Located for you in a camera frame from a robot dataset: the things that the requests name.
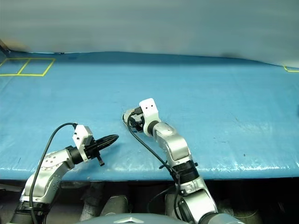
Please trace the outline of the grey robot torso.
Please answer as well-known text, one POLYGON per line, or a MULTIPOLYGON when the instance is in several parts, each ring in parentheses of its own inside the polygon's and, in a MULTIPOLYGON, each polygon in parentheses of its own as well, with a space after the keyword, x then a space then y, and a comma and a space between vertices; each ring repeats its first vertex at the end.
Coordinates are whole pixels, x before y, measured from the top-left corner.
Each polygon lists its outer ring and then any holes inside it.
POLYGON ((94 217, 75 224, 188 224, 169 216, 151 213, 123 213, 94 217))

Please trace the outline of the blue table cloth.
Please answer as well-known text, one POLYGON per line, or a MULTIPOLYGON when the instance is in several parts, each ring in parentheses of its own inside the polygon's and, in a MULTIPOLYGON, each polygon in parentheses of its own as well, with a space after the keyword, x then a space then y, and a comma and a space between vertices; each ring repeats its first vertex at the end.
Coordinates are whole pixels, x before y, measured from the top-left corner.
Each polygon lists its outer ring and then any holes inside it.
POLYGON ((25 180, 52 132, 89 126, 118 140, 65 180, 168 180, 123 113, 153 98, 206 179, 299 177, 299 73, 229 58, 134 53, 14 54, 55 58, 44 77, 0 77, 0 180, 25 180))

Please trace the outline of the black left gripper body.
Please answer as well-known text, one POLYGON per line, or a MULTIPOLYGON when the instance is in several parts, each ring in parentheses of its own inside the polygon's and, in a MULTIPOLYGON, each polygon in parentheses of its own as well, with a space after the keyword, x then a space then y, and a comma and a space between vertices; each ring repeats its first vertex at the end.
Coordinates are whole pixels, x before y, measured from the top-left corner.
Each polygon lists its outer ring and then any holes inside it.
POLYGON ((104 166, 105 163, 102 160, 100 156, 100 150, 102 149, 101 144, 104 142, 104 138, 100 138, 96 140, 94 137, 92 137, 89 145, 85 146, 84 152, 88 159, 92 160, 94 158, 97 158, 100 166, 104 166))

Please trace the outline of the yellow tape double square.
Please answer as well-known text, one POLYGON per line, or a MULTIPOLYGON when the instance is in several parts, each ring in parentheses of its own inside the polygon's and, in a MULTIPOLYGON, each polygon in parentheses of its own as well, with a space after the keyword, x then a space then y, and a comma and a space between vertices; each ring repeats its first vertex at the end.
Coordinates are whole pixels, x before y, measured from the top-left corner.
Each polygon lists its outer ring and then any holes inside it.
POLYGON ((53 66, 55 58, 36 58, 36 57, 19 57, 5 58, 0 62, 0 77, 44 77, 53 66), (16 71, 11 73, 3 70, 5 65, 16 65, 16 71), (30 65, 42 64, 44 69, 41 72, 25 73, 26 68, 30 65))

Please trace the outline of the dark mottled table post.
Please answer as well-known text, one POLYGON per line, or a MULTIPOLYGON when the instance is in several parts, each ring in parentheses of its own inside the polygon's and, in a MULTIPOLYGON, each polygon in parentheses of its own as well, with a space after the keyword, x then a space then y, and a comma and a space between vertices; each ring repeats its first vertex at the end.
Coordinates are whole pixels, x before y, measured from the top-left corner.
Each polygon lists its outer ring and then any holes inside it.
POLYGON ((103 198, 104 183, 92 182, 89 188, 84 192, 81 199, 84 201, 83 210, 79 218, 85 221, 100 214, 100 202, 103 198))

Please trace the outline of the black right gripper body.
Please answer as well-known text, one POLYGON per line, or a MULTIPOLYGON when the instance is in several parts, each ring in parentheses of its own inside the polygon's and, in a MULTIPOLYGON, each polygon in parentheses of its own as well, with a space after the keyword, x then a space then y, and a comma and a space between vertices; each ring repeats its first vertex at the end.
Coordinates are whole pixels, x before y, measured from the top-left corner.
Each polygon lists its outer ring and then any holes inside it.
POLYGON ((128 116, 128 126, 135 129, 136 132, 143 131, 144 122, 143 111, 140 107, 133 109, 128 116))

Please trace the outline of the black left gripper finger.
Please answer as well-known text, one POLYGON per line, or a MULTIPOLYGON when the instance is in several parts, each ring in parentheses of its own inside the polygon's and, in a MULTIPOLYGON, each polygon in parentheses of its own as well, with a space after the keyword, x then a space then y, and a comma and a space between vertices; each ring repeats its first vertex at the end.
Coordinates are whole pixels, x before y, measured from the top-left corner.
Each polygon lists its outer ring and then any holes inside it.
POLYGON ((117 141, 117 138, 108 138, 108 139, 101 138, 97 140, 97 149, 102 150, 112 145, 115 141, 117 141))
POLYGON ((111 134, 108 136, 104 136, 98 140, 96 140, 97 144, 113 144, 115 141, 117 141, 119 138, 119 135, 117 134, 111 134))

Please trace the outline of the slanted metal bar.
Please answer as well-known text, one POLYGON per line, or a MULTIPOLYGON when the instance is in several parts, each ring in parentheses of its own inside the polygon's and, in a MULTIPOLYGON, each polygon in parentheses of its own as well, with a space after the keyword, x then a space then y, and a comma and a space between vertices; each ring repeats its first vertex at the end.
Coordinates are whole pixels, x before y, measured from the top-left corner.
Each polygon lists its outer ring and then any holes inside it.
POLYGON ((6 46, 6 44, 1 39, 0 39, 0 51, 5 55, 10 54, 10 49, 6 46))

